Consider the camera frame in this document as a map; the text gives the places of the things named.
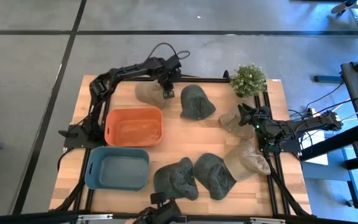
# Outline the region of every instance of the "metal stand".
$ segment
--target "metal stand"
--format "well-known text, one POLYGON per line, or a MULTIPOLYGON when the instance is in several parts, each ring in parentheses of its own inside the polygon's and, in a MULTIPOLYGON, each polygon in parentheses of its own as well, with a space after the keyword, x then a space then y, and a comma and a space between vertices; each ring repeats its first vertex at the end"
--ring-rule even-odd
POLYGON ((335 149, 339 149, 344 146, 348 146, 353 142, 358 141, 358 126, 351 128, 347 131, 344 131, 341 134, 337 134, 334 137, 326 139, 322 142, 319 142, 315 145, 309 146, 304 149, 304 152, 310 152, 308 154, 303 153, 299 157, 301 161, 312 159, 320 155, 331 152, 335 149))

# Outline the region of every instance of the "blue plastic tub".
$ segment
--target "blue plastic tub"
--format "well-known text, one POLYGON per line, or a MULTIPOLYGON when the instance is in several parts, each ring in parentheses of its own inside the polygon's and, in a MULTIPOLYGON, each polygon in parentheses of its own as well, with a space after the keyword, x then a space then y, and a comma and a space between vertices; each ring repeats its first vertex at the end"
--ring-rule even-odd
POLYGON ((85 183, 91 189, 142 190, 149 177, 143 149, 97 147, 89 156, 85 183))

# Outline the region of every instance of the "beige cap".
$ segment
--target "beige cap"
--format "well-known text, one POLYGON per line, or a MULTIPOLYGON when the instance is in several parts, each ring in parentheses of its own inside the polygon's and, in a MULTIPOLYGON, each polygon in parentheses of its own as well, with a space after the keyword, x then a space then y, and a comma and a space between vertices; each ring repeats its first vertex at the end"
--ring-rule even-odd
POLYGON ((223 161, 236 181, 246 180, 257 174, 270 174, 266 159, 257 154, 254 145, 246 140, 242 140, 227 153, 223 161))
POLYGON ((163 109, 166 104, 170 101, 169 99, 164 99, 163 88, 158 83, 158 80, 152 82, 140 82, 135 87, 136 98, 150 105, 154 105, 163 109))
MULTIPOLYGON (((255 107, 254 104, 247 100, 243 99, 242 103, 245 103, 248 106, 255 107)), ((226 114, 223 114, 219 117, 219 121, 221 122, 222 128, 231 134, 243 138, 250 139, 254 137, 255 129, 252 125, 246 124, 244 126, 239 126, 239 122, 241 120, 239 108, 237 105, 233 107, 226 114)))

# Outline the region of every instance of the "potted plant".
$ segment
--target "potted plant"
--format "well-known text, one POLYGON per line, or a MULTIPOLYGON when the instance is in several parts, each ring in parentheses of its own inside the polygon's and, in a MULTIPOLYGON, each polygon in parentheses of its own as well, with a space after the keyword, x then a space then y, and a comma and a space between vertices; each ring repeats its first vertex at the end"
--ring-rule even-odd
POLYGON ((254 63, 240 65, 230 77, 230 85, 238 97, 255 96, 266 90, 266 73, 254 63))

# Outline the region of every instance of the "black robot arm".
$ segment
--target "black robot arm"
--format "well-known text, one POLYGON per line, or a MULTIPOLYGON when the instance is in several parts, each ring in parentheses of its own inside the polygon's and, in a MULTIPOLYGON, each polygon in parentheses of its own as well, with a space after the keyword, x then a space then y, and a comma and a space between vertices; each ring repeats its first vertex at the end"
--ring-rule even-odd
POLYGON ((298 138, 308 131, 339 131, 343 125, 339 116, 332 111, 300 121, 277 121, 270 118, 270 108, 267 106, 251 108, 242 104, 238 105, 238 108, 241 116, 239 125, 253 125, 257 133, 271 146, 279 146, 286 140, 298 138))
MULTIPOLYGON (((129 80, 134 77, 147 75, 152 79, 157 79, 163 88, 163 97, 165 99, 173 98, 173 83, 177 82, 181 77, 177 54, 171 56, 168 60, 157 57, 149 57, 141 64, 135 64, 128 67, 112 68, 107 73, 98 75, 90 84, 89 91, 91 93, 91 108, 88 116, 83 120, 80 129, 83 133, 72 131, 59 131, 61 135, 75 139, 80 134, 86 136, 87 142, 104 142, 104 124, 99 124, 100 114, 102 112, 103 103, 110 99, 115 92, 116 87, 121 81, 129 80)), ((104 113, 108 112, 107 106, 104 107, 104 113)))

